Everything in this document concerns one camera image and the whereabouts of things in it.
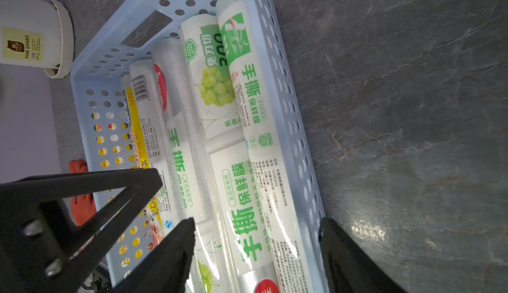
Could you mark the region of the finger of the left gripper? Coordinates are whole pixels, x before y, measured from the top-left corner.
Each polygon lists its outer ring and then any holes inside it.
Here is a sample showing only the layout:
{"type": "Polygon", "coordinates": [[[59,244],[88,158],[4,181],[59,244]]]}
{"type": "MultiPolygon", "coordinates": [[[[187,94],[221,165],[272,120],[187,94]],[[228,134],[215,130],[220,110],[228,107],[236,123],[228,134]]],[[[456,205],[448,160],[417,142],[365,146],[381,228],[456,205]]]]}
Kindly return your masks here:
{"type": "Polygon", "coordinates": [[[1,185],[1,291],[75,292],[162,186],[156,169],[27,177],[1,185]],[[120,189],[82,226],[64,199],[120,189]]]}

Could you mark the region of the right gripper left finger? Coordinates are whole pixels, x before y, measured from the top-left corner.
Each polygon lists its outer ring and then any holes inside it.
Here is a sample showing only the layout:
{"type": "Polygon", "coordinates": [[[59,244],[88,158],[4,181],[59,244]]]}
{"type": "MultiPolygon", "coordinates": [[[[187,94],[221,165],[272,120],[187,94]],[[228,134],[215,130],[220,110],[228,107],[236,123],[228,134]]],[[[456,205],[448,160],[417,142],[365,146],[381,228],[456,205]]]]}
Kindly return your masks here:
{"type": "Polygon", "coordinates": [[[193,218],[181,221],[114,292],[185,292],[195,245],[193,218]]]}

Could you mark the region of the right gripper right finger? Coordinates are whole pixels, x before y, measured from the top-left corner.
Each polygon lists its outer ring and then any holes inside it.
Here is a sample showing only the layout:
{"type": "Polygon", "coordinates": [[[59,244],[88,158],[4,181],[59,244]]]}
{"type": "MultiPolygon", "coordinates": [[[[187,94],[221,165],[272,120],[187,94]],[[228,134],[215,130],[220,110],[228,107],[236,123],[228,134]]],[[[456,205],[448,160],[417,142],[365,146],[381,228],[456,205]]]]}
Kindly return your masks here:
{"type": "Polygon", "coordinates": [[[335,220],[321,220],[318,240],[331,292],[406,292],[335,220]]]}

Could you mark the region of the white green plastic wrap roll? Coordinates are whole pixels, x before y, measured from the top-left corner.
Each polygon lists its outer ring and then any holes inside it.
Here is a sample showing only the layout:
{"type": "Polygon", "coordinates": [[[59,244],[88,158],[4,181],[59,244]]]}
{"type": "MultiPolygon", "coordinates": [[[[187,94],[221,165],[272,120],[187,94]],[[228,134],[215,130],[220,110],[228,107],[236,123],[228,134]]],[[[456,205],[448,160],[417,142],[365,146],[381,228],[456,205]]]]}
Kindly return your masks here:
{"type": "Polygon", "coordinates": [[[218,22],[283,292],[325,292],[319,202],[272,0],[218,0],[218,22]]]}
{"type": "Polygon", "coordinates": [[[184,216],[193,218],[196,224],[196,279],[203,292],[236,292],[238,281],[232,275],[232,261],[180,40],[165,38],[156,42],[152,56],[176,194],[184,216]]]}
{"type": "Polygon", "coordinates": [[[175,174],[169,160],[169,142],[164,124],[160,95],[156,89],[156,74],[152,60],[141,60],[129,67],[134,102],[142,131],[144,158],[151,169],[157,169],[162,187],[156,199],[161,229],[164,235],[173,231],[183,218],[178,204],[175,174]]]}
{"type": "Polygon", "coordinates": [[[181,25],[181,38],[239,290],[279,292],[217,18],[209,14],[190,17],[181,25]]]}

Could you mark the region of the yellow plastic wrap roll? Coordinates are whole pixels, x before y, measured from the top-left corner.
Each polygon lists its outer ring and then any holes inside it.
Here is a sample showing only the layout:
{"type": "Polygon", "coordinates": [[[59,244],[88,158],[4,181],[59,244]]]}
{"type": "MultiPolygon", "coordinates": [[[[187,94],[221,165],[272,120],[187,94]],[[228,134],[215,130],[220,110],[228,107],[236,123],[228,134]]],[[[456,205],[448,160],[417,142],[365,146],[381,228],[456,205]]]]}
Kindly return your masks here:
{"type": "MultiPolygon", "coordinates": [[[[130,121],[130,135],[132,136],[133,148],[136,160],[136,167],[140,169],[149,169],[148,152],[144,140],[144,134],[138,114],[138,107],[134,95],[134,89],[132,86],[131,78],[128,74],[121,78],[121,86],[125,94],[127,111],[130,121]]],[[[164,239],[164,235],[160,224],[160,211],[157,203],[157,198],[154,196],[152,200],[146,206],[146,209],[142,212],[146,218],[144,226],[149,228],[150,231],[146,238],[150,238],[149,250],[157,247],[164,239]]]]}

